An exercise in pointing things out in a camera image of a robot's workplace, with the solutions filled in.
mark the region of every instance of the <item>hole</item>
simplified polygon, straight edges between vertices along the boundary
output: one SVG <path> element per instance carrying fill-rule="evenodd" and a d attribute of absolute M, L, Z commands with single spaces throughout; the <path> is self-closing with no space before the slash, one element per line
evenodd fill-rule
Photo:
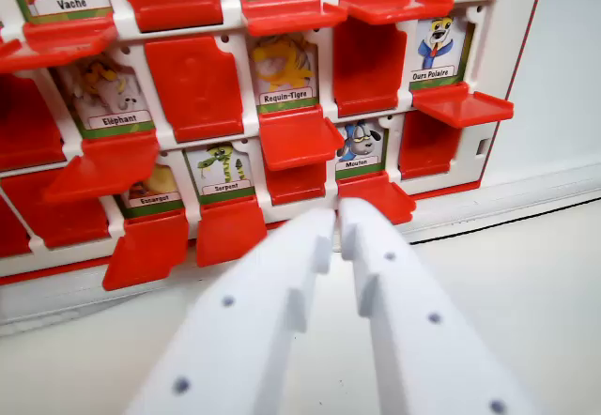
<path fill-rule="evenodd" d="M 490 410 L 493 413 L 505 413 L 505 403 L 498 399 L 495 399 L 490 402 Z"/>
<path fill-rule="evenodd" d="M 234 305 L 234 302 L 236 302 L 236 300 L 233 296 L 225 296 L 222 299 L 223 307 L 231 307 L 232 305 Z"/>
<path fill-rule="evenodd" d="M 173 384 L 175 394 L 183 394 L 190 389 L 190 381 L 186 377 L 178 377 Z"/>
<path fill-rule="evenodd" d="M 434 312 L 428 315 L 428 321 L 430 321 L 432 324 L 440 324 L 442 322 L 442 316 Z"/>
<path fill-rule="evenodd" d="M 476 151 L 476 155 L 485 155 L 488 152 L 488 146 L 490 145 L 490 138 L 485 138 L 484 140 L 480 140 L 478 144 L 478 150 Z"/>

